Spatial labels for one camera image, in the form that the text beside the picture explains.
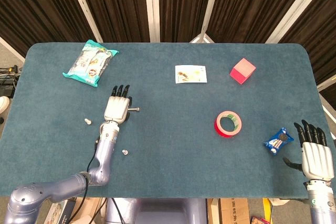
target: blue candy wrapper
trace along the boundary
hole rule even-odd
[[[264,145],[269,148],[273,155],[277,155],[280,149],[287,143],[292,142],[292,138],[288,133],[286,128],[281,128],[280,131],[272,136]]]
[[[119,51],[107,49],[89,39],[69,72],[63,73],[63,76],[97,87],[101,74],[117,53]]]

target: roll of tape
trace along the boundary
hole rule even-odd
[[[235,129],[233,131],[226,131],[225,129],[223,129],[220,123],[221,122],[220,120],[222,118],[230,118],[235,125]],[[223,111],[221,114],[218,115],[218,117],[215,120],[215,130],[220,136],[233,137],[234,135],[237,135],[239,131],[242,129],[241,122],[242,121],[237,113],[233,111]]]

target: pink cube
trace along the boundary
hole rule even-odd
[[[239,84],[243,84],[254,70],[256,70],[256,67],[247,59],[243,58],[233,67],[230,76],[238,81]]]

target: screw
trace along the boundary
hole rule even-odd
[[[84,121],[85,121],[88,125],[90,125],[90,124],[92,123],[91,120],[89,120],[89,119],[87,119],[87,118],[85,118]]]
[[[128,111],[140,111],[140,108],[139,108],[139,107],[136,107],[136,108],[128,108],[127,110],[128,110]]]

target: white sneaker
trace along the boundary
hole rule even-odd
[[[8,106],[9,106],[9,98],[0,97],[0,114],[4,112]]]

